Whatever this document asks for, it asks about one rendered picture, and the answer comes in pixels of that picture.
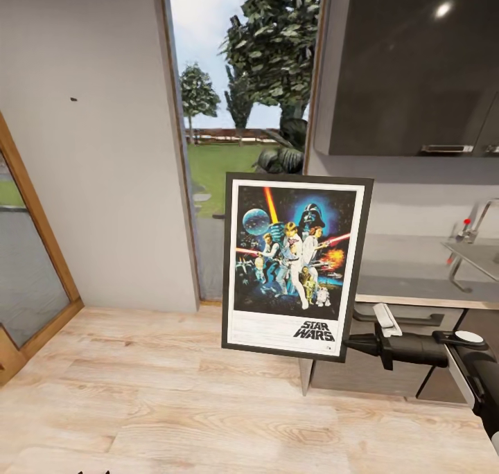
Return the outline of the poster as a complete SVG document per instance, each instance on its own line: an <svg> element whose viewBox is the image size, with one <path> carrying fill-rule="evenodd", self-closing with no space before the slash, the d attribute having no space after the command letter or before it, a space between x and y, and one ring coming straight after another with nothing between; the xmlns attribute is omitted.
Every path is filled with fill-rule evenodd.
<svg viewBox="0 0 499 474"><path fill-rule="evenodd" d="M373 185L226 172L223 349L345 363Z"/></svg>

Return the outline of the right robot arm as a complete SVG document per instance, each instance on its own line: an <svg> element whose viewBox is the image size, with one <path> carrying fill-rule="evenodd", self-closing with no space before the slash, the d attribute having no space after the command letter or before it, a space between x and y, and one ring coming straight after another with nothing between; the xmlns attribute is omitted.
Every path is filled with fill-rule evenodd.
<svg viewBox="0 0 499 474"><path fill-rule="evenodd" d="M499 455L499 364L486 340L465 331L402 332L386 303L377 302L374 311L378 318L375 333L350 335L343 344L380 356L389 371L393 371L394 360L448 367Z"/></svg>

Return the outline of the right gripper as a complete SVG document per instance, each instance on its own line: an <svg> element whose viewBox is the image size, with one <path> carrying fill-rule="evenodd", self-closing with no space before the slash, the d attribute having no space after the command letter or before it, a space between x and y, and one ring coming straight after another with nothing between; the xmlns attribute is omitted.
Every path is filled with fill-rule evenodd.
<svg viewBox="0 0 499 474"><path fill-rule="evenodd" d="M402 332L400 335L385 337L380 322L375 322L375 333L350 335L342 341L350 349L362 351L371 356L381 357L384 369L393 371L393 361L423 364L424 349L416 333Z"/></svg>

